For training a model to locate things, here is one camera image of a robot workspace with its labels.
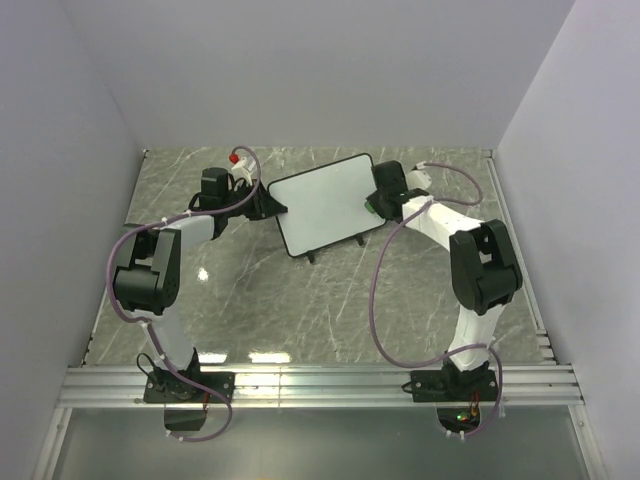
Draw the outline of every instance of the white board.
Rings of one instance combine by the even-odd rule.
[[[365,208],[376,190],[366,154],[338,160],[269,185],[269,194],[289,211],[278,215],[287,252],[298,257],[384,225]]]

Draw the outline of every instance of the marble table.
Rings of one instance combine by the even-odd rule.
[[[200,189],[204,168],[229,167],[230,148],[151,150],[135,189],[128,222],[156,221],[184,211]],[[257,148],[264,181],[367,152],[374,162],[399,160],[406,170],[422,160],[467,169],[486,197],[477,207],[454,207],[480,219],[502,218],[490,172],[479,149]],[[435,195],[471,199],[469,182],[429,170]],[[184,328],[206,361],[299,364],[383,361],[367,324],[367,298],[388,224],[365,235],[365,244],[341,243],[320,251],[314,265],[290,258],[275,219],[234,218],[215,241],[183,259],[178,297]],[[458,304],[450,286],[448,253],[408,229],[400,232],[382,266],[377,324],[396,358],[423,360],[451,342]],[[543,361],[526,296],[518,292],[496,329],[496,348],[508,363]],[[149,352],[142,329],[119,320],[103,304],[86,357],[93,365],[131,364]]]

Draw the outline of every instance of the floor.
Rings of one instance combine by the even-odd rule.
[[[127,218],[157,221],[187,208],[211,166],[229,167],[229,148],[151,150]],[[460,166],[485,190],[477,207],[459,211],[502,218],[487,161],[479,149],[258,148],[265,184],[314,166],[367,152],[375,162],[399,160],[408,170],[427,160]],[[431,193],[471,199],[460,175],[431,169]],[[193,249],[182,263],[178,297],[184,327],[205,361],[291,361],[322,364],[379,362],[367,326],[373,266],[392,226],[322,250],[314,265],[290,258],[275,219],[230,220],[223,235]],[[376,312],[379,332],[396,358],[423,360],[442,353],[453,337],[458,305],[450,286],[448,253],[417,232],[396,237],[382,266]],[[508,363],[543,360],[526,297],[518,292],[496,329],[495,346]],[[102,306],[88,364],[130,364],[149,352],[142,329]]]

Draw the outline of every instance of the back wall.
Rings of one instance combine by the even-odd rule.
[[[62,0],[146,147],[495,147],[573,0]]]

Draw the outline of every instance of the white wall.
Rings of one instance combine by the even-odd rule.
[[[495,147],[573,0],[62,0],[145,146]]]
[[[57,2],[0,14],[0,465],[29,478],[78,364],[140,150]]]
[[[498,148],[545,325],[640,475],[640,2],[578,0]]]

